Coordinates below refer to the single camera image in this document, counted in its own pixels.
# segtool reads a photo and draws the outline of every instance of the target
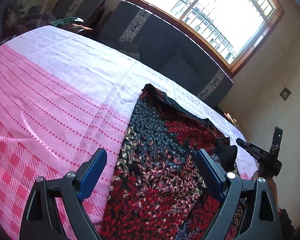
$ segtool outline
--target window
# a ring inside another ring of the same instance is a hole
[[[140,1],[158,8],[180,23],[178,26],[183,26],[184,30],[192,30],[231,73],[249,60],[250,54],[258,49],[258,44],[261,44],[261,40],[266,38],[268,31],[275,27],[283,14],[276,0]]]

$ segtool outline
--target blue gripper pad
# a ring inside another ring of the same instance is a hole
[[[222,202],[224,199],[223,189],[226,186],[225,174],[218,163],[214,163],[204,149],[195,153],[195,164],[202,176],[211,196]]]
[[[80,202],[89,198],[107,163],[107,152],[98,148],[89,161],[82,163],[77,170],[79,181],[78,199]]]

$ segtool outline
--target bedsheet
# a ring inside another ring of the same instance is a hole
[[[98,147],[108,160],[83,205],[100,230],[118,153],[135,103],[151,83],[230,137],[243,135],[185,89],[142,63],[96,41],[45,26],[0,46],[0,224],[19,239],[23,209],[36,177],[76,171]],[[238,149],[240,175],[249,179],[254,159]],[[62,201],[58,209],[75,239]]]

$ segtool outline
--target silver bolt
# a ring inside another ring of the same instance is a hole
[[[37,177],[35,181],[36,181],[36,182],[41,182],[41,181],[43,181],[43,177],[42,177],[42,176]]]
[[[260,183],[265,183],[266,182],[266,180],[263,177],[259,177],[258,180],[259,180]]]
[[[75,172],[73,171],[67,173],[67,177],[70,179],[73,178],[74,176],[75,176]]]
[[[227,173],[227,177],[228,177],[229,179],[234,179],[234,178],[235,178],[235,174],[234,174],[233,172],[228,172],[228,173]]]

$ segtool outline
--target beige wall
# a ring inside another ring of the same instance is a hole
[[[47,0],[52,10],[58,0]],[[106,0],[106,12],[120,0]],[[283,128],[280,150],[282,171],[275,181],[279,202],[293,225],[300,224],[300,8],[294,0],[279,0],[285,15],[247,65],[234,78],[234,86],[221,102],[238,119],[246,137],[269,149],[274,127]],[[287,87],[292,95],[279,97]]]

